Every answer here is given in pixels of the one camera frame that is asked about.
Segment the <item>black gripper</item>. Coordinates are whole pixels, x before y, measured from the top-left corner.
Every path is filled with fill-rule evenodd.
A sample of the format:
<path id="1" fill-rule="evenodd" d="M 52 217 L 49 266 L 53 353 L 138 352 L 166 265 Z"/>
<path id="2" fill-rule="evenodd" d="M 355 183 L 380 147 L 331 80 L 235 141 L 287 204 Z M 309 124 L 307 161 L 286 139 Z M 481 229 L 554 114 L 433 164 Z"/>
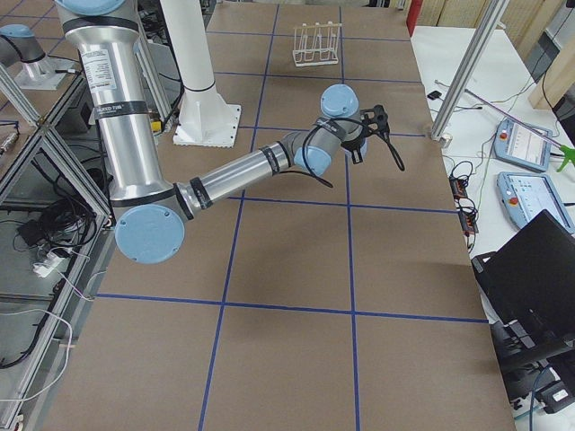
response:
<path id="1" fill-rule="evenodd" d="M 349 132 L 343 140 L 343 148 L 349 153 L 353 164 L 363 162 L 361 149 L 367 142 L 367 138 L 376 135 L 386 144 L 388 143 L 388 115 L 381 104 L 372 109 L 359 112 L 360 120 L 344 118 L 344 121 L 357 125 L 356 129 Z"/>

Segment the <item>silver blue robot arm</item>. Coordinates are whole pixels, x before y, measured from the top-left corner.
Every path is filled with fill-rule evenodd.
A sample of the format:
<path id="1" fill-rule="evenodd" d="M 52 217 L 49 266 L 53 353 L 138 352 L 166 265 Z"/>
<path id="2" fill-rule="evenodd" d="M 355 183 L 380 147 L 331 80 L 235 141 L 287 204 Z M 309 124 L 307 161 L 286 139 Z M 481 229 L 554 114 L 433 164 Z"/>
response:
<path id="1" fill-rule="evenodd" d="M 367 139 L 387 140 L 382 106 L 363 110 L 345 84 L 329 86 L 321 116 L 306 132 L 280 140 L 185 183 L 161 171 L 135 54 L 140 36 L 132 1 L 60 1 L 66 39 L 79 51 L 101 128 L 114 183 L 111 203 L 119 250 L 140 264 L 171 258 L 181 247 L 184 225 L 220 199 L 282 172 L 320 180 L 343 149 L 360 163 Z"/>
<path id="2" fill-rule="evenodd" d="M 24 24 L 1 27 L 1 64 L 10 67 L 18 62 L 31 64 L 46 56 L 32 30 Z"/>

